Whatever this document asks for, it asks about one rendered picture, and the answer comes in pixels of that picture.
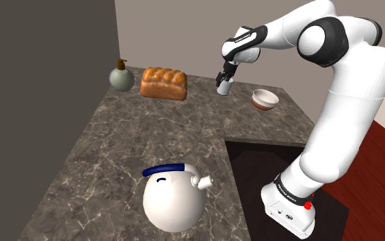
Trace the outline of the dark robot stand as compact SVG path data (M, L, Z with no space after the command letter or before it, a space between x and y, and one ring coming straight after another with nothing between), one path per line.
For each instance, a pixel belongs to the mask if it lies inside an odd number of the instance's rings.
M313 199L315 229L300 240L265 213L261 188L274 180L303 151L303 147L226 141L251 241L342 241L349 209L319 189Z

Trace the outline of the brown bread loaf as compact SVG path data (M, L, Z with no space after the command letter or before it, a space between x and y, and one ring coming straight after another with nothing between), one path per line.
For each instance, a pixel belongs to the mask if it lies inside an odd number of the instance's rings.
M144 97L184 101L187 98L187 76L180 70L148 67L140 85Z

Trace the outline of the white and brown bowl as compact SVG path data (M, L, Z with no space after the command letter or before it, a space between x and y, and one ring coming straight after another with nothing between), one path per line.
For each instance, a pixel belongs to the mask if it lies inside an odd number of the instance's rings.
M252 105L259 110L271 110L278 102L279 98L268 90L255 89L252 93Z

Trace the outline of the round grey soap dispenser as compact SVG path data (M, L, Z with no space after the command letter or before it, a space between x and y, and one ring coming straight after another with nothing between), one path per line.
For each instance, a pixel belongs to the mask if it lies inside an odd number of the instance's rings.
M117 59L116 68L109 74L111 87L120 92L129 91L135 84L133 73L125 67L126 61Z

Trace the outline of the white cup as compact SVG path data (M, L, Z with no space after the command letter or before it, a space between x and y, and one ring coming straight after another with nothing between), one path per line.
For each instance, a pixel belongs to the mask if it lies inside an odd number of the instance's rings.
M222 96L227 96L230 92L230 89L234 83L234 79L230 78L228 81L223 80L220 85L217 87L217 93Z

